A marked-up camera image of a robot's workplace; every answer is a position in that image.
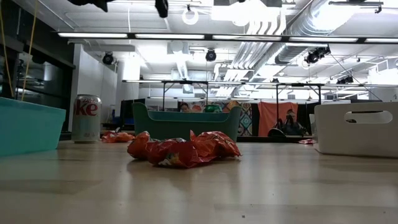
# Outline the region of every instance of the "soda can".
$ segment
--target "soda can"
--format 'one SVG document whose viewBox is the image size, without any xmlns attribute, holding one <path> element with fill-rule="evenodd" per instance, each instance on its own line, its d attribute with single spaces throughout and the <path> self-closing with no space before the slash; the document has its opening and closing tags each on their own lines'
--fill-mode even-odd
<svg viewBox="0 0 398 224">
<path fill-rule="evenodd" d="M 72 141 L 93 143 L 100 140 L 101 99 L 95 95 L 78 95 L 73 104 Z"/>
</svg>

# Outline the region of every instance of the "teal plastic bin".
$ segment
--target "teal plastic bin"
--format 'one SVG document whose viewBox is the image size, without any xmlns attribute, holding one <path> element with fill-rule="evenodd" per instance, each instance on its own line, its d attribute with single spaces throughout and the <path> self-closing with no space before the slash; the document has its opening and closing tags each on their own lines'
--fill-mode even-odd
<svg viewBox="0 0 398 224">
<path fill-rule="evenodd" d="M 155 139 L 190 139 L 190 130 L 196 135 L 205 131 L 221 131 L 236 142 L 241 107 L 235 106 L 229 113 L 182 113 L 148 111 L 142 103 L 133 104 L 134 130 L 136 134 L 148 131 Z"/>
<path fill-rule="evenodd" d="M 54 150 L 65 110 L 0 97 L 0 156 Z"/>
</svg>

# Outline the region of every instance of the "coke logo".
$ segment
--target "coke logo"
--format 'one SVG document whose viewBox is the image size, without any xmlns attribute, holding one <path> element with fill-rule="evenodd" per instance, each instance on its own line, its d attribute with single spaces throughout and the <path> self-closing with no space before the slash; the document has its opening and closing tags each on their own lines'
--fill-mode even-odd
<svg viewBox="0 0 398 224">
<path fill-rule="evenodd" d="M 77 100 L 73 105 L 73 114 L 83 116 L 96 116 L 95 113 L 98 110 L 98 105 L 92 99 L 81 99 Z"/>
</svg>

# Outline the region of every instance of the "table surface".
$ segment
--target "table surface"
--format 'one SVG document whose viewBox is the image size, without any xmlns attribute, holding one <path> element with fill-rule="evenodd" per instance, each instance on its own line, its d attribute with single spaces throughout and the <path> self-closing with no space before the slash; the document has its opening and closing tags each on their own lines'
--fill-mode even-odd
<svg viewBox="0 0 398 224">
<path fill-rule="evenodd" d="M 1 158 L 0 223 L 398 223 L 397 160 L 238 146 L 186 170 L 134 161 L 125 143 Z"/>
</svg>

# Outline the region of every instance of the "person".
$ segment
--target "person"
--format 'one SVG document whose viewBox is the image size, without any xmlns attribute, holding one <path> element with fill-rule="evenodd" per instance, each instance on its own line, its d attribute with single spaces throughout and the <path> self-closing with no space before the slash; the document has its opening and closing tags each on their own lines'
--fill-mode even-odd
<svg viewBox="0 0 398 224">
<path fill-rule="evenodd" d="M 286 121 L 282 126 L 282 131 L 287 134 L 287 135 L 303 135 L 304 134 L 304 129 L 303 126 L 297 121 L 296 119 L 296 114 L 292 109 L 289 109 L 286 112 Z"/>
<path fill-rule="evenodd" d="M 191 112 L 191 109 L 189 108 L 188 103 L 186 103 L 186 102 L 181 103 L 180 109 L 181 109 L 181 112 L 186 112 L 186 113 Z"/>
</svg>

